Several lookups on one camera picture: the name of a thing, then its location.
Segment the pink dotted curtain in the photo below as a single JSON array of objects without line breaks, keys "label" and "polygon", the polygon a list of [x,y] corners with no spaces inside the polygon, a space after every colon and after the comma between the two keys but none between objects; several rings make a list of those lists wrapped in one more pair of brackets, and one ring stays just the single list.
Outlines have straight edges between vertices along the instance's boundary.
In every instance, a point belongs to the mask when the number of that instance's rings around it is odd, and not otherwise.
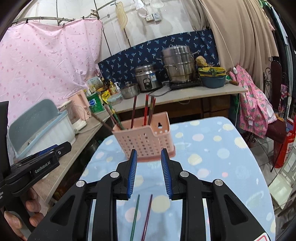
[{"label": "pink dotted curtain", "polygon": [[99,74],[102,28],[102,21],[87,18],[7,29],[1,40],[1,101],[9,102],[9,123],[43,99],[60,106],[87,87]]}]

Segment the hanging wooden board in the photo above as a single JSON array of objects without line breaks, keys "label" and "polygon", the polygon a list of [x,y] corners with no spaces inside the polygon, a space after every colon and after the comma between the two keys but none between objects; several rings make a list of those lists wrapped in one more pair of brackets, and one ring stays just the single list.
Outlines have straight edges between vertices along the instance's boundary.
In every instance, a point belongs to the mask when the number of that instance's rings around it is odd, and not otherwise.
[{"label": "hanging wooden board", "polygon": [[123,31],[127,25],[128,18],[124,10],[123,3],[120,1],[115,4],[115,13],[121,30]]}]

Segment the pink floral garment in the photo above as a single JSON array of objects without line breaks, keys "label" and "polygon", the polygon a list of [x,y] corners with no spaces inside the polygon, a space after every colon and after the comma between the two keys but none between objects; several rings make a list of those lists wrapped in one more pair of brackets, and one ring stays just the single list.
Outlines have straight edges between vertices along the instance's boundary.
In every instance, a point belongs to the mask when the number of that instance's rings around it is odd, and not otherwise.
[{"label": "pink floral garment", "polygon": [[236,66],[237,74],[229,72],[233,81],[247,90],[240,94],[239,128],[263,138],[268,125],[277,120],[273,107],[266,95],[253,82],[249,73],[240,65]]}]

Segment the navy patterned cloth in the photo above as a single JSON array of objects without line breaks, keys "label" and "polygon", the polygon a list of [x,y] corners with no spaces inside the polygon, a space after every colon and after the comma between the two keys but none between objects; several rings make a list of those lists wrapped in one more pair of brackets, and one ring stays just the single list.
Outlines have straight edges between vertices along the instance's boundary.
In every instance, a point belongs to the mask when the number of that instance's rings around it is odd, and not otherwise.
[{"label": "navy patterned cloth", "polygon": [[203,56],[208,64],[219,66],[219,57],[212,30],[184,32],[149,40],[98,63],[101,75],[106,80],[118,82],[124,87],[127,82],[136,82],[135,69],[146,64],[156,64],[163,70],[162,51],[172,46],[188,46],[194,58]]}]

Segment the bright red chopstick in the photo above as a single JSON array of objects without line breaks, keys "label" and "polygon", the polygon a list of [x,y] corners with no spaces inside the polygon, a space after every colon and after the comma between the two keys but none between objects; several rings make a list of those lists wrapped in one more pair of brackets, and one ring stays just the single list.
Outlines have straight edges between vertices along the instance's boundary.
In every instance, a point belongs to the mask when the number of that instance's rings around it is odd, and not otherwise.
[{"label": "bright red chopstick", "polygon": [[145,106],[144,106],[144,126],[147,124],[147,111],[148,111],[148,104],[149,104],[149,95],[145,95]]},{"label": "bright red chopstick", "polygon": [[155,104],[156,104],[156,98],[154,97],[153,102],[152,102],[151,120],[152,120]]}]

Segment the light blue dotted tablecloth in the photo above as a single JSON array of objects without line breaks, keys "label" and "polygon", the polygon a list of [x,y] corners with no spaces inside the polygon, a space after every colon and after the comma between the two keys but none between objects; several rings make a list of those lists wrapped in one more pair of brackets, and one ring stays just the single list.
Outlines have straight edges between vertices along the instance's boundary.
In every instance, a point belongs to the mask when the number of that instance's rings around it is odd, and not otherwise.
[{"label": "light blue dotted tablecloth", "polygon": [[[182,180],[199,179],[228,186],[275,240],[275,217],[262,171],[246,142],[229,119],[205,118],[170,126],[174,161]],[[170,200],[161,161],[137,165],[133,193],[118,201],[119,240],[179,240],[182,201]]]}]

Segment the dark red chopstick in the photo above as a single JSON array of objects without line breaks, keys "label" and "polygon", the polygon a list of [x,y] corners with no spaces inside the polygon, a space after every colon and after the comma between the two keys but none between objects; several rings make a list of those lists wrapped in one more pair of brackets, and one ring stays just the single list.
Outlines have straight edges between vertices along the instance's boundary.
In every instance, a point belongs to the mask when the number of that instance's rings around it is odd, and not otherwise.
[{"label": "dark red chopstick", "polygon": [[152,197],[153,197],[153,195],[151,194],[150,199],[149,199],[149,206],[148,206],[148,209],[147,209],[147,215],[146,215],[146,218],[145,218],[144,229],[143,229],[143,232],[142,232],[141,241],[145,240],[145,236],[146,236],[146,233],[147,233],[147,227],[148,227],[148,223],[149,223],[149,216],[150,216],[151,206],[152,206]]},{"label": "dark red chopstick", "polygon": [[109,108],[108,106],[105,106],[105,109],[106,109],[106,111],[109,113],[110,117],[112,118],[112,120],[114,121],[114,123],[116,124],[116,126],[119,128],[119,126],[118,126],[118,124],[117,124],[117,122],[116,122],[116,119],[115,119],[115,117],[113,116],[112,111],[110,110],[110,108]]},{"label": "dark red chopstick", "polygon": [[131,129],[133,128],[136,104],[137,104],[137,96],[135,95],[134,99],[133,99],[132,117],[131,117],[131,123],[130,123],[130,128]]}]

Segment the green chopstick gold band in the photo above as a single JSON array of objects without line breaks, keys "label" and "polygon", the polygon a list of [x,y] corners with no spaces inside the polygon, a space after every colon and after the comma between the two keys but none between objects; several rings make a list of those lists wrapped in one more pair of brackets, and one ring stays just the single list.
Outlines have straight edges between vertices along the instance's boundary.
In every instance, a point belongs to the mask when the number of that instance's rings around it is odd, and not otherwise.
[{"label": "green chopstick gold band", "polygon": [[120,128],[121,130],[124,130],[124,127],[123,127],[123,125],[121,124],[121,122],[120,122],[120,120],[119,120],[119,117],[118,117],[117,114],[116,114],[115,109],[112,107],[111,104],[108,104],[108,106],[109,106],[110,110],[112,111],[112,114],[113,114],[113,116],[115,117],[116,122],[117,122],[119,128]]}]

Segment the small steel pot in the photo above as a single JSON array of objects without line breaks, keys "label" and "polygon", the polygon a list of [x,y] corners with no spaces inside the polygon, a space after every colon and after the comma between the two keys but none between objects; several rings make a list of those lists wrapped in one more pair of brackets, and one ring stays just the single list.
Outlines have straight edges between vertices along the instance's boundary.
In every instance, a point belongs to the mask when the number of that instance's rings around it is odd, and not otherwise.
[{"label": "small steel pot", "polygon": [[126,84],[121,88],[121,94],[124,99],[131,99],[139,95],[139,88],[137,83]]}]

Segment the brown chopstick gold band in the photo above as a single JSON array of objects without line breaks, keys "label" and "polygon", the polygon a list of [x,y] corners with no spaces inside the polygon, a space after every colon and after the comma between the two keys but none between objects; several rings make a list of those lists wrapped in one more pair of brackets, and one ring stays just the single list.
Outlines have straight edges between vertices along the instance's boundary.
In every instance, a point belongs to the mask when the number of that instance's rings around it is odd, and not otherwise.
[{"label": "brown chopstick gold band", "polygon": [[154,97],[151,96],[151,103],[149,105],[149,117],[148,117],[148,122],[147,124],[150,125],[151,124],[151,112],[152,112],[152,102],[153,102]]}]

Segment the pink electric kettle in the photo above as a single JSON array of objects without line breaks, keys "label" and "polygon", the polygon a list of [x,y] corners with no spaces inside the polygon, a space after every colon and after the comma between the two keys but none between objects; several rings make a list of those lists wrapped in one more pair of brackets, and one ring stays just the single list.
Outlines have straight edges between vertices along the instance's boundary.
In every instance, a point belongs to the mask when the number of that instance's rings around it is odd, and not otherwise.
[{"label": "pink electric kettle", "polygon": [[88,120],[92,117],[90,111],[90,105],[88,99],[83,90],[79,90],[76,94],[68,97],[68,100],[71,100],[76,108],[76,112],[83,121]]}]

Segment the pink perforated utensil holder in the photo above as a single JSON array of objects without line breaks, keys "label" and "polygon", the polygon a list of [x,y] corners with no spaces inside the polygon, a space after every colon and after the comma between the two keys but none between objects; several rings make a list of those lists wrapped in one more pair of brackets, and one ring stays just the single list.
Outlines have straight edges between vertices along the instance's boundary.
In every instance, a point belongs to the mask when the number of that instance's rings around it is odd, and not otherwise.
[{"label": "pink perforated utensil holder", "polygon": [[127,157],[133,149],[137,151],[139,162],[160,160],[163,148],[170,157],[176,155],[167,112],[153,114],[150,125],[144,125],[143,117],[134,119],[133,128],[131,120],[123,121],[122,125],[124,130],[114,126],[112,133]]}]

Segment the green detergent bottle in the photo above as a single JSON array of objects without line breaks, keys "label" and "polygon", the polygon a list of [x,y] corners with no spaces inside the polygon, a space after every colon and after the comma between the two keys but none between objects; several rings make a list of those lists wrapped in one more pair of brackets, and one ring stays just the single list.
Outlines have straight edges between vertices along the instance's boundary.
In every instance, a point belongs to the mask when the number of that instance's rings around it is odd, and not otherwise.
[{"label": "green detergent bottle", "polygon": [[87,100],[89,102],[89,108],[92,113],[99,113],[99,112],[104,111],[103,104],[102,104],[97,92],[89,95],[87,97]]}]

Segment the black induction cooker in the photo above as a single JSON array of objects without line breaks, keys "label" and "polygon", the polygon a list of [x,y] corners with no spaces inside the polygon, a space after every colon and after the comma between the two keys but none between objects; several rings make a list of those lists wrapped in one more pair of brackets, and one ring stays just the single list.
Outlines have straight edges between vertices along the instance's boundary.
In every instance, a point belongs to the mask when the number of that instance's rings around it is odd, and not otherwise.
[{"label": "black induction cooker", "polygon": [[201,86],[200,80],[189,80],[189,79],[173,79],[169,81],[169,87],[171,90],[192,88]]}]

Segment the silver rice cooker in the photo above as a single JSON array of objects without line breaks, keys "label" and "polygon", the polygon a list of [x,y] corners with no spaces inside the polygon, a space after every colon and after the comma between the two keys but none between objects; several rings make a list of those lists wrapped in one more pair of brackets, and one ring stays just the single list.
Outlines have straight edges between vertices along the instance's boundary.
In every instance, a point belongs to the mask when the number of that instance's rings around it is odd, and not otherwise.
[{"label": "silver rice cooker", "polygon": [[149,92],[163,87],[156,64],[138,66],[135,68],[135,78],[140,92]]}]

